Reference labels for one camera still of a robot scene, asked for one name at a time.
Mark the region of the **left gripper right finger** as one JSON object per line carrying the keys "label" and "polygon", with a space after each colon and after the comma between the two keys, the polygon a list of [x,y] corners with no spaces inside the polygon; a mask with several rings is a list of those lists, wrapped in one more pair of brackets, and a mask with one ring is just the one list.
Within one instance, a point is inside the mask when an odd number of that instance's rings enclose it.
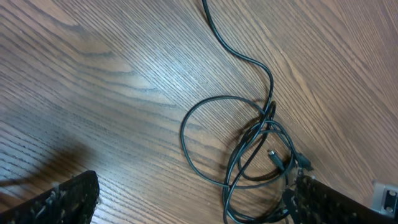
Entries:
{"label": "left gripper right finger", "polygon": [[397,205],[391,208],[395,214],[383,215],[329,186],[309,177],[299,177],[293,190],[282,194],[294,223],[301,224],[397,224]]}

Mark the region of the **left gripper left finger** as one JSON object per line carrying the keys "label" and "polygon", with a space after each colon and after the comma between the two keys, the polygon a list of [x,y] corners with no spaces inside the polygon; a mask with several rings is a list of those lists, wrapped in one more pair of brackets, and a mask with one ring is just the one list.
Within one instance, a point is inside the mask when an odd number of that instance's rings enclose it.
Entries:
{"label": "left gripper left finger", "polygon": [[98,176],[88,170],[1,213],[5,224],[89,224],[100,194]]}

